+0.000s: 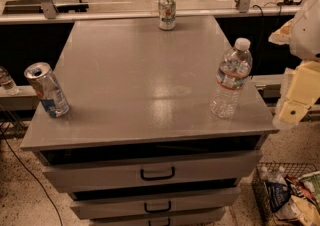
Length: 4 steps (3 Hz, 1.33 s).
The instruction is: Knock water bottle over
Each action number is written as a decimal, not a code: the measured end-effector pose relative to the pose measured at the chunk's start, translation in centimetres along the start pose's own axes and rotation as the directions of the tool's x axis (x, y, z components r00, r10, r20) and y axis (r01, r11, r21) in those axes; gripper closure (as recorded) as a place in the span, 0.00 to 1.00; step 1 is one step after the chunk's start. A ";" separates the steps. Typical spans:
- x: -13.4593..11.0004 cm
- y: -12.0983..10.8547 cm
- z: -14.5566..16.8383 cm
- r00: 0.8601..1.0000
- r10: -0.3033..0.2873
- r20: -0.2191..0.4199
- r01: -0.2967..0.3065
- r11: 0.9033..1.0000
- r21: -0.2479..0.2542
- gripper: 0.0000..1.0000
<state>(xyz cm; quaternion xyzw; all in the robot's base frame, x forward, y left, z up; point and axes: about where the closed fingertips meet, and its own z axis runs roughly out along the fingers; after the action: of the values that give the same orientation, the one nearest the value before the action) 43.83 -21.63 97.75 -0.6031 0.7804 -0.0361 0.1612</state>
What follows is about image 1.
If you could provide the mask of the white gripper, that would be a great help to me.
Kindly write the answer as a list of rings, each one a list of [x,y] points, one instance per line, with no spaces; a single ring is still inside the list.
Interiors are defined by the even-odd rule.
[[[273,125],[278,130],[295,127],[320,98],[320,63],[303,60],[295,69],[286,68],[275,107]]]

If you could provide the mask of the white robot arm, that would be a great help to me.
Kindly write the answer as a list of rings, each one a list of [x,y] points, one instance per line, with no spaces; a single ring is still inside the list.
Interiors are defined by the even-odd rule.
[[[306,0],[268,41],[288,44],[290,53],[301,59],[295,69],[285,69],[272,121],[277,129],[287,130],[297,126],[320,98],[320,0]]]

